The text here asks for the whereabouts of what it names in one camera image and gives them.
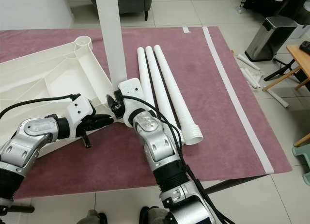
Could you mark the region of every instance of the white stripe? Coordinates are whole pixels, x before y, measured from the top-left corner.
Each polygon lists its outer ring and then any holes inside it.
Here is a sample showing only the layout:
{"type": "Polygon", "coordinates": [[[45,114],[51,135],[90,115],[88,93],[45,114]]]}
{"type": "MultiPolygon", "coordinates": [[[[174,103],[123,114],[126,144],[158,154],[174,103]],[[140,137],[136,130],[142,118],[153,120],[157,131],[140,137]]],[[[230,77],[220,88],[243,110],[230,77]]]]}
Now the white stripe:
{"type": "Polygon", "coordinates": [[[209,49],[211,51],[211,54],[213,56],[213,59],[217,65],[217,69],[219,71],[219,74],[222,77],[222,80],[225,84],[226,90],[227,90],[227,92],[231,98],[232,104],[237,111],[237,114],[240,118],[240,121],[241,121],[241,123],[242,123],[242,125],[243,125],[253,147],[254,147],[254,150],[256,151],[256,154],[258,155],[265,172],[267,174],[272,174],[272,173],[274,173],[274,169],[273,169],[273,167],[272,167],[272,165],[271,165],[261,143],[259,142],[259,140],[258,140],[248,118],[247,118],[246,113],[244,112],[244,110],[240,104],[240,101],[236,95],[236,92],[234,91],[233,86],[232,86],[232,84],[231,84],[231,82],[230,82],[230,80],[226,74],[226,71],[223,67],[223,64],[222,64],[222,62],[221,62],[221,60],[217,54],[217,50],[215,49],[215,46],[212,42],[209,30],[207,27],[203,27],[202,29],[203,29],[205,39],[207,40],[209,49]]]}
{"type": "Polygon", "coordinates": [[[188,27],[183,27],[183,32],[184,32],[184,33],[189,33],[189,32],[191,32],[191,31],[188,29],[188,27]]]}

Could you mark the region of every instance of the maroon rug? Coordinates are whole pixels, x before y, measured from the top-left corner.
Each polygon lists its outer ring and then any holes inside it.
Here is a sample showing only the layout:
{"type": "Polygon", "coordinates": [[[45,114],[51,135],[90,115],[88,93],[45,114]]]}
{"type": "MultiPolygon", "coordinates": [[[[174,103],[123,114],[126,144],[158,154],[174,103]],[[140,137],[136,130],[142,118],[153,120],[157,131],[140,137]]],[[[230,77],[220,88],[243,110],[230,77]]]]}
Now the maroon rug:
{"type": "MultiPolygon", "coordinates": [[[[265,174],[217,70],[202,28],[123,29],[128,78],[139,77],[137,47],[161,45],[193,119],[201,143],[185,146],[187,163],[202,181],[265,174]]],[[[275,173],[291,170],[264,113],[217,27],[209,32],[240,103],[275,173]]],[[[99,29],[0,32],[4,62],[88,35],[93,52],[109,74],[99,29]]],[[[93,147],[76,141],[39,158],[16,198],[116,190],[155,185],[142,146],[132,129],[112,124],[90,135],[93,147]]]]}

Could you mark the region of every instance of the black cable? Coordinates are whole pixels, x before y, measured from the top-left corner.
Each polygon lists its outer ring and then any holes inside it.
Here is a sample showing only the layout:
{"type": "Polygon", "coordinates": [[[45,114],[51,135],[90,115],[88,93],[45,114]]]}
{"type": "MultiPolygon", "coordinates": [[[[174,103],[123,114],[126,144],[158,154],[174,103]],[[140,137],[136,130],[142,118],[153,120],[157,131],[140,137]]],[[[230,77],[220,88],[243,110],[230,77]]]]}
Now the black cable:
{"type": "Polygon", "coordinates": [[[171,131],[171,134],[173,136],[174,142],[176,144],[181,162],[183,164],[183,166],[186,169],[187,174],[191,177],[191,179],[194,181],[195,185],[197,186],[197,189],[199,190],[199,192],[201,193],[202,197],[204,198],[204,200],[209,204],[209,206],[211,207],[211,209],[214,211],[215,215],[218,217],[218,219],[221,221],[221,223],[223,224],[234,224],[233,221],[231,221],[229,218],[227,218],[225,215],[223,215],[213,204],[213,202],[211,201],[210,197],[208,196],[208,194],[205,192],[202,184],[200,183],[200,181],[195,177],[194,173],[192,172],[192,170],[190,169],[189,165],[186,164],[184,157],[183,157],[183,151],[182,151],[182,142],[181,142],[181,135],[180,132],[178,131],[178,129],[172,125],[171,123],[169,123],[169,121],[167,120],[167,118],[159,111],[159,109],[157,109],[156,107],[154,107],[153,105],[149,104],[148,102],[144,101],[143,99],[137,98],[137,97],[133,97],[133,96],[123,96],[124,99],[132,99],[132,100],[136,100],[138,102],[141,102],[143,104],[145,104],[146,106],[150,107],[151,109],[155,110],[161,118],[164,119],[163,123],[166,123],[171,131]],[[179,138],[179,142],[177,142],[175,133],[173,131],[173,129],[176,130],[177,134],[178,134],[178,138],[179,138]]]}
{"type": "Polygon", "coordinates": [[[74,101],[79,96],[80,96],[80,94],[76,94],[76,95],[70,94],[70,95],[67,95],[67,96],[59,96],[59,97],[51,97],[51,98],[41,98],[41,99],[32,99],[32,100],[23,101],[23,102],[20,102],[20,103],[17,103],[17,104],[13,104],[13,105],[7,107],[6,109],[4,109],[2,112],[0,112],[0,119],[9,110],[14,109],[14,108],[19,107],[19,106],[22,106],[22,105],[32,104],[32,103],[37,103],[37,102],[43,102],[43,101],[53,101],[53,100],[67,99],[67,98],[70,98],[72,101],[74,101]]]}

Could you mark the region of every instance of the gray armchair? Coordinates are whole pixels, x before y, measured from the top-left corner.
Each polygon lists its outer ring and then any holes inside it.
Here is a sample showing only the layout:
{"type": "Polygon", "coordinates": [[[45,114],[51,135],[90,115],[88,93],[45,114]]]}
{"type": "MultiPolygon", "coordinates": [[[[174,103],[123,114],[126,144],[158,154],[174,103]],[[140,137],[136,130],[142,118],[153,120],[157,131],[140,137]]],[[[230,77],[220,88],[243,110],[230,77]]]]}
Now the gray armchair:
{"type": "MultiPolygon", "coordinates": [[[[97,6],[96,0],[91,1],[95,6],[97,6]]],[[[151,9],[151,4],[152,0],[118,0],[120,14],[144,12],[145,21],[147,21],[147,16],[149,10],[151,9]]]]}

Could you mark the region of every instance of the white plastic tray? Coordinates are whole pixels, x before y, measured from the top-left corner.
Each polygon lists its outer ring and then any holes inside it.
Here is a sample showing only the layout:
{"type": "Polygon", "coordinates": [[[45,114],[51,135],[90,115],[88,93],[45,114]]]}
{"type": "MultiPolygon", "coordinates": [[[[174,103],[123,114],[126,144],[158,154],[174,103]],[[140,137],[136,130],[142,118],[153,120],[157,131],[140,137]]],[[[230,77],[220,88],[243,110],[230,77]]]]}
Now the white plastic tray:
{"type": "MultiPolygon", "coordinates": [[[[98,114],[113,116],[106,99],[107,94],[112,94],[112,84],[92,49],[91,38],[80,36],[74,42],[0,63],[0,111],[25,100],[80,93],[92,101],[98,114]]],[[[60,117],[70,102],[40,102],[8,111],[0,120],[0,145],[25,119],[52,113],[60,117]]],[[[60,140],[46,145],[40,156],[70,142],[60,140]]]]}

